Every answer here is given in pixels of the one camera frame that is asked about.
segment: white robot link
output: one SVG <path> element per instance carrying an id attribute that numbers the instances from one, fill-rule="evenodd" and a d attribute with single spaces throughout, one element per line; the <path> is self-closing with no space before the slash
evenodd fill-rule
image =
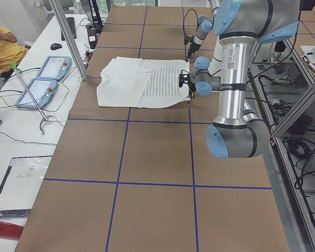
<path id="1" fill-rule="evenodd" d="M 188 80 L 201 96 L 219 90 L 218 116 L 207 130 L 206 141 L 217 158 L 250 158 L 262 154 L 269 144 L 269 131 L 262 119 L 245 101 L 247 69 L 251 47 L 274 43 L 295 35 L 301 0 L 209 0 L 212 17 L 198 18 L 198 32 L 191 41 L 188 59 L 199 50 L 211 30 L 219 36 L 215 53 L 221 53 L 220 77 L 212 76 L 211 62 L 198 57 Z"/>

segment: black keyboard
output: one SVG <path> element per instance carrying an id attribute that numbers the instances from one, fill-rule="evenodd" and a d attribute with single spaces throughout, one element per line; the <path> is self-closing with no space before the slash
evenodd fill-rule
<path id="1" fill-rule="evenodd" d="M 76 33 L 76 26 L 75 26 L 75 18 L 73 17 L 67 17 L 67 21 L 71 30 L 71 33 L 73 35 L 74 38 L 77 38 L 77 33 Z M 65 40 L 63 33 L 61 32 L 61 39 L 62 41 Z"/>

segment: computer mouse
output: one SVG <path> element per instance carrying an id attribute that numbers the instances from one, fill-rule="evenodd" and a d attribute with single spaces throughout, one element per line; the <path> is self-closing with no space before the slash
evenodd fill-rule
<path id="1" fill-rule="evenodd" d="M 62 45 L 60 43 L 53 43 L 51 46 L 50 46 L 50 49 L 51 50 L 57 50 L 59 48 L 62 48 Z"/>

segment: green clamp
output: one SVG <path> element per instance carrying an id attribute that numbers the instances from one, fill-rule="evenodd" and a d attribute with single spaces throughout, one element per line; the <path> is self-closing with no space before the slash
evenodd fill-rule
<path id="1" fill-rule="evenodd" d="M 18 69 L 16 66 L 17 66 L 17 63 L 16 62 L 12 62 L 12 63 L 9 63 L 10 67 L 13 69 L 13 70 L 18 70 L 19 72 L 22 72 L 20 69 Z"/>

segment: red object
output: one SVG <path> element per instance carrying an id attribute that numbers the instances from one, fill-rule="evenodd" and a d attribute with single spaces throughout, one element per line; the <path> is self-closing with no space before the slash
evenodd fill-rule
<path id="1" fill-rule="evenodd" d="M 19 240 L 24 226 L 0 220 L 0 239 Z"/>

